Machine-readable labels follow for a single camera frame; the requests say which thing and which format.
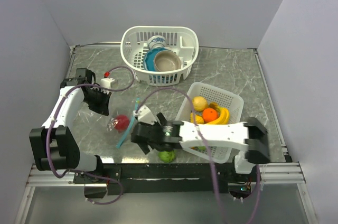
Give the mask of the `white rectangular mesh basket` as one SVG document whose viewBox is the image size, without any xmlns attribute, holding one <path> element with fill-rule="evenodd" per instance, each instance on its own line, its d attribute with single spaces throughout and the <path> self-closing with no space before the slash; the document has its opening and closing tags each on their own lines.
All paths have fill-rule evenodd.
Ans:
<svg viewBox="0 0 338 224">
<path fill-rule="evenodd" d="M 216 102 L 219 106 L 227 108 L 230 112 L 230 120 L 225 125 L 191 123 L 190 114 L 202 116 L 202 112 L 195 111 L 190 102 L 184 100 L 176 115 L 176 120 L 185 123 L 180 129 L 184 151 L 206 160 L 213 159 L 216 163 L 225 163 L 229 160 L 232 150 L 247 149 L 245 138 L 248 136 L 248 130 L 240 121 L 244 106 L 240 96 L 201 82 L 193 83 L 187 95 L 191 99 L 201 96 L 207 100 L 208 105 Z M 205 146 L 206 151 L 199 151 L 198 146 Z"/>
</svg>

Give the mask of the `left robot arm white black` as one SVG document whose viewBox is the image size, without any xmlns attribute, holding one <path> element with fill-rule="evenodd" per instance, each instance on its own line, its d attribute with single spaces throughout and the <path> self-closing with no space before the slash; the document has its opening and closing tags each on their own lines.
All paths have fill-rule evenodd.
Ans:
<svg viewBox="0 0 338 224">
<path fill-rule="evenodd" d="M 60 84 L 60 95 L 49 118 L 40 128 L 30 131 L 29 139 L 40 171 L 50 171 L 50 163 L 56 170 L 86 172 L 90 181 L 103 180 L 105 169 L 98 155 L 86 154 L 72 135 L 71 127 L 81 103 L 100 115 L 109 115 L 110 93 L 94 87 L 96 75 L 87 68 L 76 70 L 74 78 L 66 78 Z"/>
</svg>

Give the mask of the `green fake cabbage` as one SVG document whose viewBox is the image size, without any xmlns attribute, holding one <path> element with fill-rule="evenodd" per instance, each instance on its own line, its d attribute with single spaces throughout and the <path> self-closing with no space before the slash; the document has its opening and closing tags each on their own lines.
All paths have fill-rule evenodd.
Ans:
<svg viewBox="0 0 338 224">
<path fill-rule="evenodd" d="M 175 151 L 162 151 L 158 153 L 158 157 L 164 163 L 171 163 L 175 160 L 176 154 Z"/>
</svg>

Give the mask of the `yellow fake pepper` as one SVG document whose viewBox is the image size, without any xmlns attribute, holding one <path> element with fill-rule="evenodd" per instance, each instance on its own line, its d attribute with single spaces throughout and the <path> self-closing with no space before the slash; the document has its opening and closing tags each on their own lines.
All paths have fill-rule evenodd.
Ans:
<svg viewBox="0 0 338 224">
<path fill-rule="evenodd" d="M 191 123 L 197 123 L 197 124 L 204 124 L 204 119 L 202 118 L 202 116 L 191 113 L 190 114 L 190 122 Z"/>
</svg>

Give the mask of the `tan fake potato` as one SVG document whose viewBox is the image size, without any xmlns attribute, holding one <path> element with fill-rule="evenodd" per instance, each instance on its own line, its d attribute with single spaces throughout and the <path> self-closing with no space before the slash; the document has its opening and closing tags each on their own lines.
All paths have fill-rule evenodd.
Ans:
<svg viewBox="0 0 338 224">
<path fill-rule="evenodd" d="M 194 97 L 192 102 L 194 110 L 197 112 L 202 112 L 209 107 L 207 100 L 201 96 Z"/>
</svg>

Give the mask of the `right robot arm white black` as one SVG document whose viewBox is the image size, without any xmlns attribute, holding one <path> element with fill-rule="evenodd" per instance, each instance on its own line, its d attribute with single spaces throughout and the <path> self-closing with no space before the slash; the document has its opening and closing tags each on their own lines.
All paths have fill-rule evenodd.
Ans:
<svg viewBox="0 0 338 224">
<path fill-rule="evenodd" d="M 144 154 L 150 149 L 172 151 L 197 146 L 225 147 L 238 150 L 234 157 L 231 175 L 243 181 L 254 165 L 270 163 L 268 131 L 255 117 L 246 122 L 229 125 L 195 125 L 191 122 L 160 119 L 152 122 L 137 116 L 137 124 L 131 133 L 131 141 L 137 144 Z"/>
</svg>

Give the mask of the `orange fake fruit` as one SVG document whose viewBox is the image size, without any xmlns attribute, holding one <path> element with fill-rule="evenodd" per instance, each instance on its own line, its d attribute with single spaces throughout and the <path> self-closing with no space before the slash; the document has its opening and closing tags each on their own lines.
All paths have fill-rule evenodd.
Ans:
<svg viewBox="0 0 338 224">
<path fill-rule="evenodd" d="M 219 115 L 215 109 L 209 107 L 202 112 L 202 118 L 204 120 L 204 123 L 206 124 L 218 119 Z"/>
</svg>

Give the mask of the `red fake apple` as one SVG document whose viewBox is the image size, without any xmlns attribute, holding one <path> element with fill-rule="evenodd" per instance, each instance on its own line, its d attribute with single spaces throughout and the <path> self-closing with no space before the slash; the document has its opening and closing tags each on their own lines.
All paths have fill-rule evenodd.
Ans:
<svg viewBox="0 0 338 224">
<path fill-rule="evenodd" d="M 119 133 L 124 132 L 129 126 L 129 118 L 126 115 L 118 115 L 113 120 L 114 129 Z"/>
</svg>

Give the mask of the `yellow fake banana piece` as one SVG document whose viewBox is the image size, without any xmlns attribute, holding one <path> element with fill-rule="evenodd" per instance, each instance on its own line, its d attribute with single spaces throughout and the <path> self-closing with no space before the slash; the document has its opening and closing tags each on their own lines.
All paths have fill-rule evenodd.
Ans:
<svg viewBox="0 0 338 224">
<path fill-rule="evenodd" d="M 230 112 L 227 108 L 219 106 L 216 102 L 211 102 L 209 107 L 215 109 L 218 112 L 219 117 L 214 121 L 208 122 L 207 124 L 225 125 L 229 122 Z"/>
</svg>

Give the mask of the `green fake vegetable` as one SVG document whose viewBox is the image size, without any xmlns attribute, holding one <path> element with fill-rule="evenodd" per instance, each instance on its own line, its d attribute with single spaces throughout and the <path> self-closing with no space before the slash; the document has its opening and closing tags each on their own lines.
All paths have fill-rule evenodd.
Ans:
<svg viewBox="0 0 338 224">
<path fill-rule="evenodd" d="M 206 147 L 205 146 L 198 146 L 198 150 L 199 151 L 206 151 Z"/>
</svg>

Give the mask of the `clear zip top bag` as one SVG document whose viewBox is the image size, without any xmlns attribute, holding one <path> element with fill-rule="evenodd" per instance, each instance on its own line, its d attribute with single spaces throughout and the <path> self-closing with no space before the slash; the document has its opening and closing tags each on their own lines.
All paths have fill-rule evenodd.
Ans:
<svg viewBox="0 0 338 224">
<path fill-rule="evenodd" d="M 95 133 L 96 139 L 107 139 L 120 149 L 136 121 L 133 111 L 139 107 L 140 99 L 136 98 L 132 102 L 124 104 L 109 105 L 108 116 L 100 115 L 89 108 L 81 108 L 78 112 L 79 123 L 83 125 L 89 133 Z"/>
</svg>

